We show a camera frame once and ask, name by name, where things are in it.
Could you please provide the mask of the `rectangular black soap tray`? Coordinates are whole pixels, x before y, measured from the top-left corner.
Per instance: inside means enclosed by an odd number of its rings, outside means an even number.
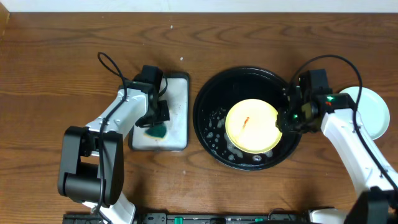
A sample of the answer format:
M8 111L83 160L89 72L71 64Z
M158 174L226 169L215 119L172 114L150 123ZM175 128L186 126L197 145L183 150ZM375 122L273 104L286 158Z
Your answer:
M144 134L148 128L134 126L128 137L128 146L134 151L182 151L188 144L189 76L185 72L166 74L160 100L167 100L170 120L164 139L149 138Z

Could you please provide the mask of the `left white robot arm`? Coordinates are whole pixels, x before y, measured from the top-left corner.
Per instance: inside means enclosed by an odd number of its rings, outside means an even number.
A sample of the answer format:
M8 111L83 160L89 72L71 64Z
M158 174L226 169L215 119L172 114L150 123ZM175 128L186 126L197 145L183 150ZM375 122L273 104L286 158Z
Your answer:
M141 118L166 110L157 84L130 82L85 127L70 126L63 136L58 177L60 195L91 208L102 223L132 223L135 206L122 193L123 141Z

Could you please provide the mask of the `round black tray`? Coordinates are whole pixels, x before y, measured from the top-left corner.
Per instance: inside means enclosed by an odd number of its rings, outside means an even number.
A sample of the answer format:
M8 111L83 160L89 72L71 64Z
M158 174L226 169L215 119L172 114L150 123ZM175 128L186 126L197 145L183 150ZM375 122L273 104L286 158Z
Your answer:
M238 149L226 133L226 116L240 101L258 99L279 109L288 104L287 82L275 73L256 67L235 67L220 72L199 91L193 106L193 126L203 148L218 162L239 170L263 170L287 159L301 135L283 134L270 151L251 154Z

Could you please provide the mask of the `yellow plate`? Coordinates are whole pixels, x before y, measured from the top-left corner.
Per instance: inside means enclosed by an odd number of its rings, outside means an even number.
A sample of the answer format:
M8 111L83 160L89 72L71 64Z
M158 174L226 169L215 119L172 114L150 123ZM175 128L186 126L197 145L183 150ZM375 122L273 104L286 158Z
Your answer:
M259 154L270 151L282 138L281 131L276 127L277 115L277 110L265 101L240 101L228 111L226 134L244 152Z

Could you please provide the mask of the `green yellow sponge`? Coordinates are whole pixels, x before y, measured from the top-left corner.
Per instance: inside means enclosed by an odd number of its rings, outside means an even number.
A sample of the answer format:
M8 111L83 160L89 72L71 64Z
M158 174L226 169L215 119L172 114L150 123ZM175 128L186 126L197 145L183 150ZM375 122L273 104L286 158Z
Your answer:
M149 138L164 139L167 134L167 127L164 123L156 124L155 126L145 130L144 134Z

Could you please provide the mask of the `mint plate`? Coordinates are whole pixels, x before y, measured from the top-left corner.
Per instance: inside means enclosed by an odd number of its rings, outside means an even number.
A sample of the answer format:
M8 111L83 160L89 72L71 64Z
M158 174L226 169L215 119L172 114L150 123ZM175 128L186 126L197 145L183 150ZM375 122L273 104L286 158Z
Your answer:
M358 112L361 121L370 135L375 140L381 137L388 129L390 113L386 102L369 88L362 88Z

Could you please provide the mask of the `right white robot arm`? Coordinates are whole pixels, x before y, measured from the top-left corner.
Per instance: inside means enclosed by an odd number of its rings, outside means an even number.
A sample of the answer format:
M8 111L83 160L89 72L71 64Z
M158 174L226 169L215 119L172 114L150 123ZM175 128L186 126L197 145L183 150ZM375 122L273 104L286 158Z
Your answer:
M356 104L346 94L292 95L278 110L282 133L322 132L332 143L358 196L348 213L324 208L309 213L312 223L397 223L397 172L381 154Z

